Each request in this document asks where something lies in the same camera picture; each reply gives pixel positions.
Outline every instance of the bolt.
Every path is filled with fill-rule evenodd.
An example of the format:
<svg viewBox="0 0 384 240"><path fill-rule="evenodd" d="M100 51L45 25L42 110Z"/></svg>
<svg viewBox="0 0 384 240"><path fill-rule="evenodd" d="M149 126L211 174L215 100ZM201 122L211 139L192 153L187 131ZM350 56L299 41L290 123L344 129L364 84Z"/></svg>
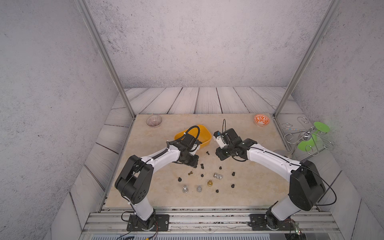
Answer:
<svg viewBox="0 0 384 240"><path fill-rule="evenodd" d="M187 185L184 185L184 186L183 186L183 193L187 193L187 192L188 192Z"/></svg>

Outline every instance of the metal pole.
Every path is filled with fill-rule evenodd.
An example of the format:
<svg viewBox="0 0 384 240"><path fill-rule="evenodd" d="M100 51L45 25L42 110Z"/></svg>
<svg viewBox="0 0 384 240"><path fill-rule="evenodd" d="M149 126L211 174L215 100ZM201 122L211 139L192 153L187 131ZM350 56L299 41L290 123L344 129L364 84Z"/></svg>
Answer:
<svg viewBox="0 0 384 240"><path fill-rule="evenodd" d="M295 74L291 78L291 81L289 82L287 89L285 90L285 93L283 95L283 98L281 99L279 106L277 106L276 111L274 112L273 116L276 118L280 112L282 111L286 101L288 100L289 96L293 92L294 88L296 87L296 84L299 82L301 75L303 74L305 67L307 67L308 62L311 60L311 57L313 53L316 50L317 45L323 38L325 32L327 31L327 28L329 24L331 23L333 17L335 16L336 12L339 9L339 6L341 4L341 0L332 0L331 4L329 5L329 8L327 12L324 15L323 20L321 21L319 27L317 28L316 33L314 34L311 43L309 44L307 51L305 52L299 66L296 69Z"/></svg>
<svg viewBox="0 0 384 240"><path fill-rule="evenodd" d="M129 100L127 98L127 95L125 94L124 88L121 86L121 82L119 80L118 74L116 73L115 68L113 67L112 61L109 58L109 55L107 53L107 50L105 49L105 46L103 42L101 41L99 32L96 29L96 26L94 24L94 21L92 19L92 16L88 10L88 7L84 0L75 0L76 5L79 8L79 11L81 15L83 16L84 22L88 27L89 32L91 33L91 36L97 45L97 48L99 49L100 55L103 58L103 61L105 63L105 66L107 67L109 74L111 75L111 78L113 82L116 85L116 88L119 91L119 94L125 104L125 106L128 109L129 114L132 116L132 118L135 118L135 113L133 112L132 106L129 103Z"/></svg>

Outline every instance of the orange patterned bowl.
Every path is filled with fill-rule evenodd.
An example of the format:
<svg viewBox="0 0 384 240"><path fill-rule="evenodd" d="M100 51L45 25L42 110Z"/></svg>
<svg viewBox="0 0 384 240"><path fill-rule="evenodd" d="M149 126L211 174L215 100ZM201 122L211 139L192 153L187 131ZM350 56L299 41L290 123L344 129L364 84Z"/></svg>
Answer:
<svg viewBox="0 0 384 240"><path fill-rule="evenodd" d="M257 114L254 118L256 125L263 127L267 126L270 122L269 117L264 114Z"/></svg>

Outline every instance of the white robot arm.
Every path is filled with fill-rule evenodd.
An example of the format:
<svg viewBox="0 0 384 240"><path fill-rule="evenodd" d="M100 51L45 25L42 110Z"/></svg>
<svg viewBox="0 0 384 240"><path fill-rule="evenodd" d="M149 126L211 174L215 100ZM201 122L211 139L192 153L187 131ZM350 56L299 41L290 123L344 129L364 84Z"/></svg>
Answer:
<svg viewBox="0 0 384 240"><path fill-rule="evenodd" d="M266 212L267 227L272 230L278 229L292 214L300 210L309 211L325 192L316 166L310 161L299 162L289 159L251 139L242 141L232 128L223 133L215 132L214 139L219 145L216 155L220 160L232 157L240 162L246 160L257 162L290 183L288 196L276 202Z"/></svg>
<svg viewBox="0 0 384 240"><path fill-rule="evenodd" d="M193 128L198 129L196 137L188 133ZM135 222L142 230L149 230L154 226L156 213L146 197L152 175L171 162L196 168L199 156L195 153L201 144L197 140L199 134L199 127L192 126L181 138L167 142L167 147L160 151L144 157L129 157L115 182L115 188L135 211L135 215L130 216L130 223Z"/></svg>

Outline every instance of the gray textured wall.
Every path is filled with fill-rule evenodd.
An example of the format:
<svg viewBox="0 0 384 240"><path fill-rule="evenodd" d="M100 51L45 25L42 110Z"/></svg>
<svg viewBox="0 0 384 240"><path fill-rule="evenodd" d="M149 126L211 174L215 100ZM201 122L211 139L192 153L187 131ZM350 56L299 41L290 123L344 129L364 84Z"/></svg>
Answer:
<svg viewBox="0 0 384 240"><path fill-rule="evenodd" d="M86 0L125 88L286 86L330 0Z"/></svg>
<svg viewBox="0 0 384 240"><path fill-rule="evenodd" d="M384 226L384 2L341 4L294 97L331 127L332 152Z"/></svg>
<svg viewBox="0 0 384 240"><path fill-rule="evenodd" d="M0 1L0 43L0 238L42 239L117 90L73 0Z"/></svg>

